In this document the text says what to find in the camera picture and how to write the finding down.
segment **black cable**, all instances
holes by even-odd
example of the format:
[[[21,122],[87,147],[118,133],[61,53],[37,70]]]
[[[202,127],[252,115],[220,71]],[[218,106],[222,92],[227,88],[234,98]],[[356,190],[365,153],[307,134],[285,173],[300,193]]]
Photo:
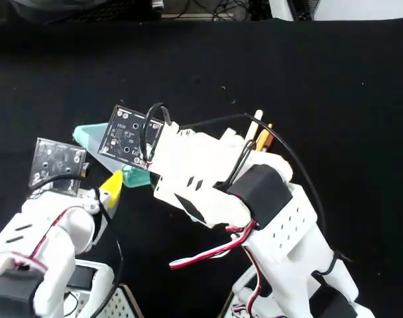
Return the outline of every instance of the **black cable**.
[[[201,121],[199,123],[193,123],[189,125],[184,125],[181,126],[181,129],[189,129],[189,128],[194,128],[194,127],[202,127],[202,126],[208,126],[208,125],[213,125],[217,123],[222,123],[223,121],[230,121],[233,119],[238,119],[238,118],[249,118],[251,121],[254,121],[258,125],[262,126],[264,129],[266,129],[276,140],[278,140],[285,149],[287,149],[288,153],[293,157],[293,160],[295,161],[296,165],[298,166],[300,172],[302,173],[304,179],[306,180],[306,183],[308,184],[308,187],[310,189],[310,192],[312,196],[314,197],[314,200],[316,202],[316,208],[318,212],[318,221],[319,221],[319,228],[322,231],[323,236],[326,236],[326,222],[325,222],[325,212],[323,210],[323,205],[321,202],[321,199],[319,198],[318,192],[316,191],[315,185],[312,182],[311,178],[309,177],[308,172],[304,168],[302,162],[296,155],[296,153],[291,149],[291,147],[287,144],[287,142],[279,135],[277,134],[273,129],[269,128],[267,124],[265,124],[263,121],[258,120],[254,116],[250,114],[236,114],[236,115],[229,115],[229,116],[223,116],[223,117],[218,117],[214,119],[208,119],[206,121]]]
[[[147,114],[146,114],[146,116],[144,118],[143,127],[140,130],[140,149],[141,149],[141,153],[143,154],[144,162],[148,162],[149,160],[151,160],[151,158],[154,155],[154,150],[153,149],[150,152],[150,156],[147,154],[146,136],[147,136],[148,124],[150,123],[151,119],[154,117],[154,114],[159,109],[162,109],[164,122],[167,125],[172,124],[172,121],[170,120],[169,110],[163,103],[155,103],[147,111]]]
[[[70,311],[69,313],[65,314],[65,317],[69,317],[71,314],[73,314],[73,313],[75,312],[76,308],[78,308],[78,305],[79,305],[80,301],[79,301],[79,300],[76,298],[76,296],[75,296],[73,293],[71,293],[70,291],[67,292],[65,295],[66,295],[66,298],[67,298],[68,296],[72,296],[72,297],[75,298],[75,300],[76,300],[76,304],[75,304],[75,307],[73,308],[73,310]]]
[[[185,7],[182,9],[181,13],[179,13],[178,15],[176,15],[175,17],[170,17],[170,18],[164,18],[164,20],[175,20],[178,19],[180,17],[182,17],[183,15],[185,15],[188,11],[188,8],[190,7],[190,3],[191,0],[187,0]]]
[[[231,173],[229,174],[228,178],[224,181],[221,182],[219,185],[216,186],[216,189],[225,191],[226,189],[229,188],[231,184],[233,184],[235,178],[239,174],[241,168],[244,166],[244,163],[246,162],[247,158],[249,157],[250,151],[256,146],[256,142],[254,140],[248,140],[246,144],[244,145],[240,156],[238,157],[234,168],[232,169]]]
[[[329,265],[329,268],[324,271],[324,272],[320,272],[319,270],[315,270],[312,274],[316,274],[316,275],[320,275],[320,276],[325,276],[330,274],[335,266],[335,263],[337,263],[338,260],[346,260],[351,262],[352,260],[350,258],[347,258],[342,252],[339,252],[338,250],[334,251],[334,255],[333,255],[333,260],[331,261],[331,264]]]
[[[223,18],[221,18],[219,15],[221,13],[225,13],[231,20],[236,21],[236,19],[234,17],[229,15],[228,11],[231,10],[231,9],[235,9],[237,7],[244,8],[244,10],[246,11],[246,15],[245,15],[245,18],[242,21],[247,20],[247,17],[249,16],[249,9],[240,0],[226,0],[225,3],[224,3],[224,0],[220,0],[219,3],[217,4],[217,6],[215,7],[215,10],[213,11],[212,20],[214,21],[215,18],[223,20]]]
[[[107,294],[107,296],[104,299],[103,303],[101,303],[101,305],[97,308],[97,310],[94,311],[94,313],[91,316],[91,318],[97,318],[97,316],[103,311],[104,307],[109,303],[110,299],[112,298],[113,294],[115,293],[116,289],[118,288],[119,280],[121,279],[121,276],[122,276],[123,253],[122,253],[121,243],[119,242],[119,235],[118,235],[117,231],[115,230],[115,227],[112,224],[112,220],[111,220],[110,215],[107,213],[106,209],[104,208],[104,205],[101,202],[99,188],[97,186],[95,186],[95,185],[90,184],[85,177],[79,176],[79,175],[73,175],[73,174],[62,174],[62,175],[59,175],[59,176],[52,176],[50,178],[42,180],[41,182],[38,182],[37,184],[32,185],[30,187],[30,190],[32,192],[34,192],[34,191],[42,188],[46,184],[49,184],[50,182],[54,182],[54,181],[57,181],[57,180],[78,180],[78,181],[86,183],[91,189],[93,189],[94,192],[95,192],[95,196],[96,196],[96,198],[97,198],[97,200],[99,202],[99,208],[100,208],[101,214],[105,217],[107,225],[109,225],[110,229],[112,230],[112,232],[116,236],[116,245],[117,245],[117,250],[119,252],[119,257],[120,257],[119,268],[117,270],[117,273],[115,275],[115,279],[113,280],[113,284],[111,286],[111,289],[110,289],[109,293]]]

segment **black tabletop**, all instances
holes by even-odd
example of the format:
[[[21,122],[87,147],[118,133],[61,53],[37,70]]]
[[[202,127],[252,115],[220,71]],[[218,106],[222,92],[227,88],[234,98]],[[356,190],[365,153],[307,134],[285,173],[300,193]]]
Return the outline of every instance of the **black tabletop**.
[[[376,317],[403,317],[403,20],[0,28],[0,230],[27,194],[36,138],[71,142],[75,126],[107,121],[121,99],[142,112],[163,101],[181,125],[263,109],[317,186],[359,301]],[[107,176],[93,165],[91,178]],[[229,237],[151,191],[122,194],[122,281],[147,317],[215,317],[248,260],[235,250],[169,270]],[[106,231],[85,257],[115,268],[112,238]]]

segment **yellow plastic piece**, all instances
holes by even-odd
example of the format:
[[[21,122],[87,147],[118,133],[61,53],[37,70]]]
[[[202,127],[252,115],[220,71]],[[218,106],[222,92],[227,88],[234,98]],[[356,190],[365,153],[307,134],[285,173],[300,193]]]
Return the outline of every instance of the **yellow plastic piece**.
[[[100,187],[103,191],[110,193],[109,209],[115,207],[121,196],[122,190],[122,171],[117,170],[106,182]]]

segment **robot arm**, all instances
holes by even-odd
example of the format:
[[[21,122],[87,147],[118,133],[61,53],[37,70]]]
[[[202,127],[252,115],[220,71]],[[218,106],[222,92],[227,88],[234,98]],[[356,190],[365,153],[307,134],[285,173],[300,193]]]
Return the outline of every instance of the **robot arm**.
[[[110,217],[121,178],[116,173],[100,187],[100,202]],[[75,255],[88,252],[106,228],[105,219],[94,221],[99,213],[94,190],[79,189],[71,196],[51,191],[51,185],[33,193],[0,233],[0,318],[63,318]]]
[[[247,310],[247,316],[240,317],[313,318],[310,298],[320,284],[312,273],[329,269],[323,277],[342,296],[329,305],[328,314],[339,312],[330,317],[374,317],[355,303],[359,292],[344,263],[337,260],[330,268],[334,251],[316,225],[317,214],[303,188],[290,183],[292,169],[287,161],[251,150],[234,182],[226,189],[217,186],[232,173],[243,145],[243,137],[230,130],[216,139],[180,131],[172,123],[164,126],[148,163],[148,170],[160,175],[154,196],[184,210],[193,220],[208,227],[225,223],[238,229],[250,227],[253,220],[257,224],[242,245],[272,286],[274,305],[269,303],[263,310],[262,300],[256,301],[257,291],[244,296],[241,292],[246,288],[237,286],[234,292],[243,303],[240,308]],[[216,251],[224,251],[224,246]],[[214,255],[212,251],[184,260],[202,259]],[[172,268],[179,267],[175,265],[171,263]]]

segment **circuit board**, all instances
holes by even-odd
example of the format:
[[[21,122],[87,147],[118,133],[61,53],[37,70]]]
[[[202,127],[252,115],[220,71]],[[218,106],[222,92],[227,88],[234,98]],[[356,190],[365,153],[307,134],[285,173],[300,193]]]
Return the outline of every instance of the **circuit board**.
[[[87,150],[79,146],[38,138],[30,169],[29,186],[52,176],[82,175],[86,154]],[[78,180],[57,180],[53,182],[51,190],[77,195],[79,188]]]
[[[98,153],[130,166],[146,169],[140,149],[140,131],[145,115],[116,105],[101,141]],[[147,149],[155,149],[164,123],[151,119],[148,124]]]

